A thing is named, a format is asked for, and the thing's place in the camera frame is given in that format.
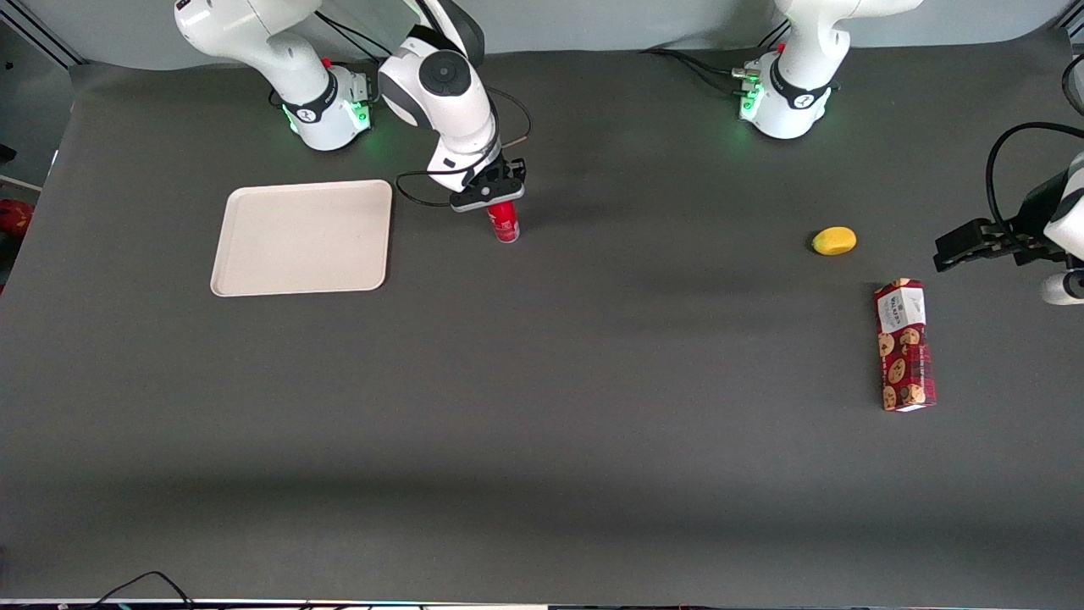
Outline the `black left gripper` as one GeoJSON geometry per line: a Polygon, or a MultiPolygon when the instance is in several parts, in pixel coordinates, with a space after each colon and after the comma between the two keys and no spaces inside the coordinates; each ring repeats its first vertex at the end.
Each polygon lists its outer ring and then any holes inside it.
{"type": "MultiPolygon", "coordinates": [[[[1030,190],[1020,204],[1019,211],[1011,219],[1001,213],[998,202],[993,193],[993,182],[988,181],[988,208],[993,216],[994,224],[1001,234],[999,241],[1014,254],[1018,265],[1050,260],[1054,263],[1067,263],[1070,256],[1064,248],[1054,244],[1045,236],[1045,228],[1054,218],[1061,204],[1062,193],[1067,186],[1068,174],[1064,171],[1042,182],[1040,186],[1030,190]]],[[[945,273],[953,267],[971,260],[988,258],[993,239],[993,224],[988,219],[973,219],[957,229],[957,241],[937,241],[934,243],[934,269],[937,273],[945,273]]]]}

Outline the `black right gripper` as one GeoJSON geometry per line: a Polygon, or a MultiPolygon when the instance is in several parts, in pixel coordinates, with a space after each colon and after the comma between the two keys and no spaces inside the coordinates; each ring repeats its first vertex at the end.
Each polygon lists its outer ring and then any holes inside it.
{"type": "Polygon", "coordinates": [[[506,159],[495,159],[473,177],[473,194],[514,193],[514,179],[525,182],[526,176],[525,158],[513,159],[511,165],[506,159]]]}

